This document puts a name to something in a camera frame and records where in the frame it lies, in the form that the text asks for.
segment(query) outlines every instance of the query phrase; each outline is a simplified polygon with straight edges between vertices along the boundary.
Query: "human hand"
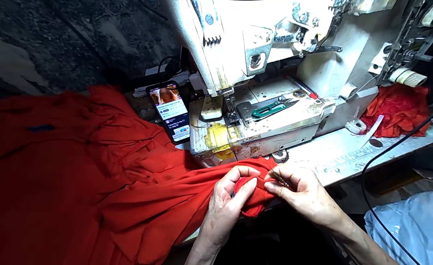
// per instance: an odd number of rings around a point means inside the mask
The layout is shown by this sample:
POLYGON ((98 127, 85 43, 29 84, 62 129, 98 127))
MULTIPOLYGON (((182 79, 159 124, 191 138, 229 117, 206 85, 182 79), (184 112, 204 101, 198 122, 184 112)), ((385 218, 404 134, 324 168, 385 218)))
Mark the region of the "human hand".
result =
POLYGON ((349 217, 326 192, 315 173, 307 168, 279 164, 265 179, 278 173, 293 188, 283 187, 278 182, 267 182, 264 187, 287 201, 298 213, 315 224, 340 232, 349 217))
POLYGON ((186 264, 211 264, 226 244, 230 231, 236 224, 241 209, 252 195, 257 179, 244 184, 231 198, 236 182, 242 176, 259 176, 261 173, 249 166, 235 166, 213 188, 207 215, 186 264))

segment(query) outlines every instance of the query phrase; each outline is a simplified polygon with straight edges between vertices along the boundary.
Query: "plastic bag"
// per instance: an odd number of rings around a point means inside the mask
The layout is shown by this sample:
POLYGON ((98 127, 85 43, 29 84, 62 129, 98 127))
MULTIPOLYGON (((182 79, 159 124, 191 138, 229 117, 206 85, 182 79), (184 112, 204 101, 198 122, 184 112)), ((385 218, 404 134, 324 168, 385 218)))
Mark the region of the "plastic bag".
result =
MULTIPOLYGON (((421 265, 433 265, 433 191, 411 196, 407 200, 374 207, 373 210, 421 265)), ((378 223, 371 211, 365 216, 368 235, 401 265, 414 264, 378 223)))

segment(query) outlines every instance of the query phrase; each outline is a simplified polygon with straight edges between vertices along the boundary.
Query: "industrial sewing machine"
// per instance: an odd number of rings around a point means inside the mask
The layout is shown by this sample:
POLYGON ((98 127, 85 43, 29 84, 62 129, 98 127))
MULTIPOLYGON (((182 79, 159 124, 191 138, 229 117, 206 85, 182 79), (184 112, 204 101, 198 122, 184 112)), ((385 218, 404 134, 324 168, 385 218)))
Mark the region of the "industrial sewing machine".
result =
POLYGON ((205 99, 190 103, 190 146, 208 166, 272 154, 347 127, 378 92, 411 87, 432 58, 433 0, 165 0, 198 68, 205 99), (251 79, 299 58, 296 72, 251 79))

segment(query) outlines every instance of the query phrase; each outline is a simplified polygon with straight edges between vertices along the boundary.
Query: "screw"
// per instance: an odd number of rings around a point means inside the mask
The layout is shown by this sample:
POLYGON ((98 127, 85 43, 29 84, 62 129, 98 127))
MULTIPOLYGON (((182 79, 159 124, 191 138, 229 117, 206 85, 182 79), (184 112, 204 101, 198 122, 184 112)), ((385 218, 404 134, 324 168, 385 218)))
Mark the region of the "screw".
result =
POLYGON ((213 17, 211 15, 206 15, 205 21, 207 22, 208 25, 212 25, 213 24, 213 17))
POLYGON ((293 96, 296 97, 296 98, 302 98, 302 97, 305 96, 305 93, 303 93, 302 90, 297 90, 297 91, 293 92, 293 96))
POLYGON ((320 22, 319 18, 317 18, 317 17, 313 18, 313 26, 318 27, 319 22, 320 22))

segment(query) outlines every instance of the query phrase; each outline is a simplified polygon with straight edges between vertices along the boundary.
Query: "concrete wall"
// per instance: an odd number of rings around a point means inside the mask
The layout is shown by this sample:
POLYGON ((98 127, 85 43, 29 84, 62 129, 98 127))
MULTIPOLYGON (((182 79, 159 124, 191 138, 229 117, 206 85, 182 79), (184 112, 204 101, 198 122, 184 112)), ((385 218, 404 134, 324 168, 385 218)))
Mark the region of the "concrete wall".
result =
MULTIPOLYGON (((179 53, 167 21, 135 0, 46 1, 130 78, 179 53)), ((163 13, 159 0, 144 2, 163 13)), ((103 68, 43 0, 0 0, 0 98, 85 91, 105 83, 103 68)))

